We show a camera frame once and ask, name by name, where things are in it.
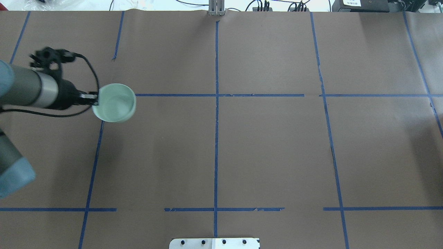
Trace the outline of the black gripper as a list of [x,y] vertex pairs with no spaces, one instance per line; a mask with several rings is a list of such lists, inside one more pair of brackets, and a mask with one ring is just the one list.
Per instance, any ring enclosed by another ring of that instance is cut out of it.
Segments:
[[73,105],[98,105],[98,92],[80,92],[72,82],[68,80],[56,80],[57,97],[52,103],[52,109],[65,110]]

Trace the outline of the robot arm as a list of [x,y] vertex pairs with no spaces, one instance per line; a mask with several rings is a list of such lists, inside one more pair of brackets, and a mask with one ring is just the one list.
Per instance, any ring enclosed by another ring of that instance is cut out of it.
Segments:
[[[89,109],[98,103],[99,91],[83,92],[60,76],[60,70],[35,71],[1,61],[1,106],[28,106],[65,110],[73,105]],[[35,171],[4,131],[0,137],[0,195],[5,198],[31,183]]]

